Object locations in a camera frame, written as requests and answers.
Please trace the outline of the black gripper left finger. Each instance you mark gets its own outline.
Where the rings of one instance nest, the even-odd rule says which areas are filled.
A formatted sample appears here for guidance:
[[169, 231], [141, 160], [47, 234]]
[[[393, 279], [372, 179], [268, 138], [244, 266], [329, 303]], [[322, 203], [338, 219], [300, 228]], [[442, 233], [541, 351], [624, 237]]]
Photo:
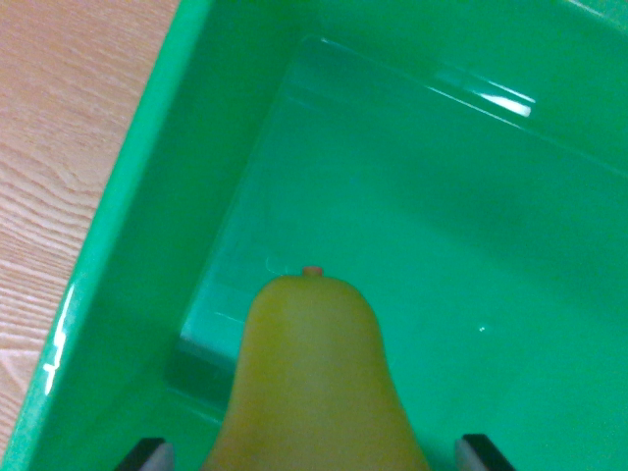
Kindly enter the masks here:
[[174, 447], [163, 438], [143, 438], [136, 443], [114, 470], [174, 471]]

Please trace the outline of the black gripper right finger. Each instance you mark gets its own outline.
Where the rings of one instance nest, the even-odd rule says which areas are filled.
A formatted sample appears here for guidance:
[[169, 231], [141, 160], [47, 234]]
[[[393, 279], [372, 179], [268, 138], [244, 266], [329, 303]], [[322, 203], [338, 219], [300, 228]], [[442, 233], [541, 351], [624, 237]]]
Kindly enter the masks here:
[[465, 434], [455, 442], [460, 471], [515, 471], [514, 466], [485, 434]]

